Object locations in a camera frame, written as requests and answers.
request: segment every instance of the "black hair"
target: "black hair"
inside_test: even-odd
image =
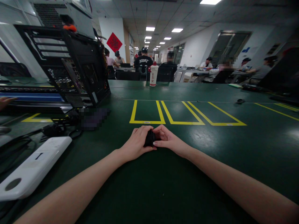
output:
[[[251,61],[251,58],[245,58],[245,59],[243,59],[243,61],[242,62],[244,62],[244,61]]]
[[[144,53],[144,54],[147,54],[147,48],[146,47],[142,47],[141,52]]]
[[[105,55],[107,54],[110,54],[110,51],[107,48],[105,48]]]
[[[268,63],[269,63],[268,65],[269,65],[269,67],[273,67],[275,61],[277,61],[277,56],[267,57],[267,58],[264,59],[264,61],[268,61]]]

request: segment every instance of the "yellow tape marking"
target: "yellow tape marking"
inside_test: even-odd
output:
[[[204,119],[206,119],[207,122],[209,122],[211,125],[213,126],[247,126],[246,124],[244,124],[242,121],[239,121],[238,119],[236,119],[235,117],[233,117],[232,115],[230,115],[229,113],[225,112],[224,110],[220,109],[219,107],[217,107],[216,105],[212,104],[211,102],[208,102],[209,104],[211,104],[213,107],[217,108],[218,110],[220,110],[221,112],[223,112],[224,114],[226,114],[227,116],[231,117],[232,119],[234,119],[237,123],[214,123],[212,122],[210,119],[208,119],[208,117],[206,115],[204,115],[197,107],[195,107],[191,102],[188,102],[201,116],[204,117]]]
[[[284,107],[284,108],[287,108],[287,109],[290,109],[290,110],[294,110],[294,111],[298,111],[299,109],[296,109],[294,107],[290,107],[288,105],[285,105],[285,104],[275,104],[275,105],[278,105],[278,106],[281,106],[281,107]]]
[[[36,117],[38,115],[40,115],[40,113],[32,115],[31,117],[28,117],[25,120],[23,120],[22,122],[52,122],[51,119],[33,119],[34,117]]]
[[[164,117],[163,117],[163,114],[162,114],[160,103],[157,100],[156,100],[156,103],[157,103],[157,107],[158,107],[159,116],[160,116],[161,121],[135,121],[136,108],[137,108],[137,100],[135,100],[132,115],[131,115],[130,124],[166,124],[165,120],[164,120]]]
[[[188,110],[193,114],[193,116],[196,118],[196,120],[198,120],[199,122],[183,122],[183,121],[173,121],[164,101],[161,101],[163,107],[164,107],[164,110],[167,114],[167,117],[169,119],[169,122],[171,124],[186,124],[186,125],[205,125],[205,123],[196,115],[196,113],[185,103],[182,101],[182,103],[188,108]]]
[[[274,111],[274,112],[276,112],[276,113],[282,114],[282,115],[284,115],[284,116],[286,116],[286,117],[289,117],[289,118],[292,118],[292,119],[294,119],[294,120],[297,120],[297,121],[299,121],[299,119],[298,119],[298,118],[295,118],[295,117],[292,117],[292,116],[290,116],[290,115],[287,115],[287,114],[281,113],[281,112],[279,112],[279,111],[277,111],[277,110],[273,110],[273,109],[271,109],[271,108],[269,108],[269,107],[266,107],[266,106],[260,105],[260,104],[258,104],[258,103],[255,103],[255,104],[256,104],[256,105],[259,105],[259,106],[262,106],[262,107],[264,107],[264,108],[267,108],[267,109],[269,109],[269,110],[272,110],[272,111]]]

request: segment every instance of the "laptop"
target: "laptop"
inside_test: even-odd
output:
[[[131,64],[130,63],[123,63],[123,64],[121,64],[121,67],[122,68],[130,68]]]

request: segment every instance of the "pixelated blur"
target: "pixelated blur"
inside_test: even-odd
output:
[[[83,131],[95,131],[102,126],[102,123],[110,114],[108,108],[81,108],[79,109],[79,119]]]

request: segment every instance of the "white t-shirt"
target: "white t-shirt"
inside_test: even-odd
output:
[[[203,62],[201,65],[200,65],[200,67],[206,67],[206,63],[205,62]],[[213,65],[212,65],[212,63],[210,62],[209,63],[209,65],[208,65],[208,67],[207,68],[213,68]]]
[[[113,65],[113,63],[115,62],[113,58],[110,58],[108,56],[106,56],[106,60],[107,60],[107,65]]]

